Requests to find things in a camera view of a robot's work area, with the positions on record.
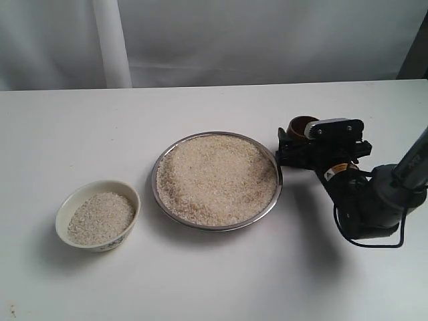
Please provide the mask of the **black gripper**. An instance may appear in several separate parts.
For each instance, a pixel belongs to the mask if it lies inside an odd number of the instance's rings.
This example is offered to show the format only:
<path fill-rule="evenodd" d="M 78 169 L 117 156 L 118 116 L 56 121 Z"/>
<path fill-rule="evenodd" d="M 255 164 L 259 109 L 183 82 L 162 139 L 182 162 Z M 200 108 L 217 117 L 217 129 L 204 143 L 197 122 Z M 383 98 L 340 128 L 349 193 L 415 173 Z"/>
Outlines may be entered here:
<path fill-rule="evenodd" d="M 276 162 L 281 167 L 308 167 L 316 173 L 323 187 L 365 187 L 370 174 L 357 164 L 372 151 L 372 144 L 362 134 L 298 134 L 290 127 L 278 128 Z"/>

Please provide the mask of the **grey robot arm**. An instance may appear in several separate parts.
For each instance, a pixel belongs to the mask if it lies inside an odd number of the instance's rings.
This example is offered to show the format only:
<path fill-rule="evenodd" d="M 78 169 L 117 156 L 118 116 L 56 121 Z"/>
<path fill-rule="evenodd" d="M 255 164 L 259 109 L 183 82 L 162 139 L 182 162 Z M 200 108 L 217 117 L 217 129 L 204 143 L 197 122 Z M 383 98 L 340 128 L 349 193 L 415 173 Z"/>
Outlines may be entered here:
<path fill-rule="evenodd" d="M 277 164 L 316 173 L 334 204 L 336 226 L 352 244 L 403 232 L 407 215 L 427 198 L 427 133 L 398 164 L 367 172 L 356 165 L 372 150 L 363 130 L 359 119 L 316 120 L 301 133 L 278 130 Z"/>

